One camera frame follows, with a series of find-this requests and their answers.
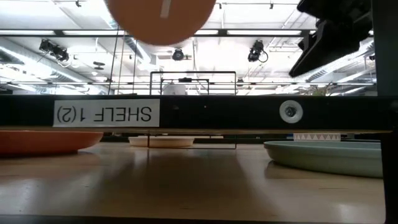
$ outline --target shelf label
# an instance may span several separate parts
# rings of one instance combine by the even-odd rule
[[[56,100],[56,128],[159,127],[160,99]]]

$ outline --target metal frame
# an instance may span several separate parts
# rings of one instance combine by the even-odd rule
[[[398,101],[398,97],[381,96],[0,95],[0,105],[6,108],[0,110],[0,128],[53,128],[56,100],[115,99],[160,99],[158,128],[120,128],[126,131],[164,133],[167,132],[165,130],[173,129],[194,132],[205,129],[209,133],[222,133],[230,130],[226,134],[234,131],[389,133],[395,128],[391,105]],[[296,101],[302,105],[303,116],[299,122],[286,123],[280,117],[279,107],[286,101]],[[99,131],[112,128],[85,129]]]
[[[386,0],[372,0],[373,29],[375,32],[375,51],[377,93],[380,96],[398,97],[398,30],[394,29],[398,22],[395,7]],[[381,153],[384,177],[384,195],[386,201],[386,224],[398,223],[398,100],[394,100],[389,108],[390,122],[394,127],[392,133],[383,134]]]
[[[201,29],[194,37],[304,37],[312,29]],[[108,29],[0,29],[0,37],[134,37],[125,30]]]
[[[233,71],[233,72],[232,71],[187,71],[187,72],[151,72],[150,73],[150,85],[149,85],[149,89],[150,89],[149,94],[150,95],[152,95],[153,74],[157,74],[157,73],[160,73],[160,74],[164,74],[164,73],[204,73],[204,74],[209,74],[209,73],[211,73],[211,74],[214,74],[214,73],[217,73],[217,74],[229,74],[229,73],[233,73],[234,74],[234,80],[235,80],[235,82],[233,83],[234,84],[234,92],[235,92],[235,95],[237,94],[237,92],[236,92],[237,74],[236,74],[235,71]],[[163,94],[163,82],[164,81],[175,81],[175,80],[179,80],[179,79],[178,78],[167,78],[167,79],[161,78],[160,79],[160,95]],[[210,80],[208,78],[192,78],[190,80],[191,81],[196,81],[199,84],[200,84],[200,81],[207,82],[207,95],[210,95]],[[148,134],[147,136],[148,136],[148,138],[147,138],[147,147],[150,148],[150,134]],[[237,147],[238,147],[238,142],[236,140],[236,134],[235,134],[234,135],[234,147],[233,148],[230,148],[230,147],[227,147],[227,148],[225,148],[225,147],[223,147],[223,148],[189,147],[187,149],[236,149]]]
[[[163,95],[163,82],[164,81],[178,81],[178,78],[161,78],[160,79],[160,95]],[[191,81],[198,82],[199,85],[201,85],[200,81],[205,81],[207,82],[207,95],[210,95],[210,81],[208,78],[192,78]]]
[[[237,93],[237,91],[236,91],[237,90],[236,89],[237,74],[235,71],[185,71],[185,72],[161,71],[161,72],[151,72],[149,75],[149,94],[152,95],[152,84],[154,83],[153,82],[154,74],[196,74],[196,73],[199,73],[199,74],[231,74],[232,73],[232,74],[234,74],[234,83],[230,83],[230,84],[234,84],[234,90],[235,90],[235,95],[236,95],[236,93]]]
[[[0,85],[150,85],[158,84],[160,82],[0,82]],[[209,85],[235,85],[235,83],[230,82],[209,82]],[[242,82],[238,85],[306,85],[306,86],[319,86],[319,85],[331,85],[331,86],[376,86],[377,83],[307,83],[307,82]]]

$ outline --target pipe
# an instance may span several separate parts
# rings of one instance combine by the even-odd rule
[[[80,75],[79,73],[73,72],[67,68],[62,68],[59,66],[57,63],[43,57],[41,55],[37,55],[33,51],[26,49],[16,43],[14,43],[11,40],[5,39],[3,37],[0,38],[0,46],[4,47],[5,49],[8,49],[11,52],[14,52],[15,54],[19,54],[23,57],[27,57],[30,60],[34,61],[39,61],[40,66],[43,66],[43,68],[48,69],[49,71],[52,71],[53,73],[57,73],[63,77],[67,77],[70,80],[73,80],[74,82],[92,82],[89,78],[86,78],[83,75]],[[105,91],[106,88],[103,86],[98,87],[99,90]]]
[[[104,0],[104,3],[106,7],[108,8],[108,0]],[[111,20],[107,21],[106,19],[105,22],[113,29],[117,29],[119,24],[113,19],[111,13],[109,12]],[[132,37],[123,37],[124,42],[131,48],[131,50],[144,62],[150,63],[151,62],[151,57],[148,55],[147,52],[138,44],[136,46],[136,40]]]
[[[328,65],[325,65],[321,68],[315,69],[307,74],[304,74],[303,76],[308,77],[307,78],[307,82],[312,82],[315,79],[322,77],[324,75],[327,75],[331,72],[334,72],[337,69],[343,68],[349,64],[352,63],[353,59],[356,58],[360,58],[360,57],[367,57],[374,54],[374,42],[371,42],[369,45],[363,47],[363,49],[359,49],[357,52],[352,53],[351,55],[353,55],[353,57],[351,56],[352,59],[347,59],[347,60],[343,60],[341,61],[340,59],[335,60],[334,62],[329,63]]]

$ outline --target screw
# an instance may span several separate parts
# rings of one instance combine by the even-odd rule
[[[293,118],[293,117],[296,115],[297,110],[296,110],[296,108],[294,108],[294,107],[292,107],[292,106],[288,106],[288,107],[285,109],[285,113],[286,113],[286,115],[287,115],[288,117]]]

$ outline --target black shelf rail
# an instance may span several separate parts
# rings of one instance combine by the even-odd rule
[[[242,131],[252,133],[291,133],[297,131],[345,131],[356,133],[385,133],[394,129],[392,113],[398,98],[348,96],[60,96],[60,95],[0,95],[1,129],[51,128],[54,118],[80,117],[81,100],[149,100],[160,101],[159,125],[149,127],[118,126],[145,132],[165,129],[185,129],[187,132]],[[56,101],[72,100],[73,111],[55,107]],[[297,123],[287,123],[280,116],[280,106],[296,101],[302,106],[303,116]],[[79,126],[98,131],[112,126]]]

